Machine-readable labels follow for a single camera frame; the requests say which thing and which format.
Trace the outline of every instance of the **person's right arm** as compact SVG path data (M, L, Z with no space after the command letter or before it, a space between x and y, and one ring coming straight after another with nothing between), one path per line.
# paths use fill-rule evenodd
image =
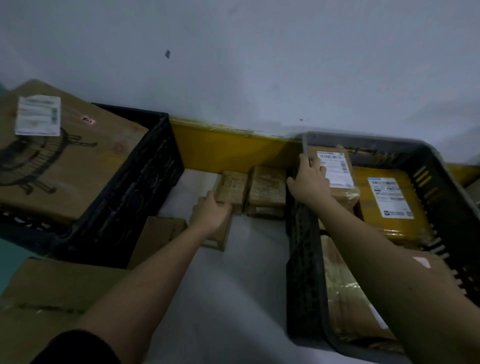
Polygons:
M310 167L301 154L297 178L287 185L320 218L412 362L480 362L480 309L334 200L319 159Z

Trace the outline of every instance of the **forearm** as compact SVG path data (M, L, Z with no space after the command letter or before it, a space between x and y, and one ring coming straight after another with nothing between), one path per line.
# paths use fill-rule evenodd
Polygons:
M416 362L450 360L459 338L475 352L480 310L337 201L311 204L369 300ZM419 309L428 308L428 312ZM450 352L458 359L458 352Z
M123 364L137 362L207 234L189 227L100 299L78 328L102 338Z

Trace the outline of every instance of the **yellow baseboard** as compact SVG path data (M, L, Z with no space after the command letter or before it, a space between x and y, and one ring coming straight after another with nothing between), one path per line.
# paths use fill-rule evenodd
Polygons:
M253 166L288 169L302 151L300 140L253 135L222 125L170 117L185 168L221 173L248 173ZM466 186L480 178L480 167L449 164L457 181Z

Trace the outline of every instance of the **hand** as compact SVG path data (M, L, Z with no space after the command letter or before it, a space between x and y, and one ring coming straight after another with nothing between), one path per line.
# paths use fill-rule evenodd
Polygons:
M299 157L297 178L287 178L287 186L292 196L308 206L319 198L330 198L330 181L325 178L326 168L320 166L320 159L315 158L310 167L306 155L300 154Z
M219 206L215 201L215 194L213 191L209 191L207 197L199 197L198 204L193 207L190 226L204 230L208 236L220 227L229 211L230 203Z

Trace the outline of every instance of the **black sleeve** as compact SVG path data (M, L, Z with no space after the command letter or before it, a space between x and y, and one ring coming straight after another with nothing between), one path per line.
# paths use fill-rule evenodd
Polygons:
M66 331L55 337L31 364L120 364L112 348L98 336L84 330Z

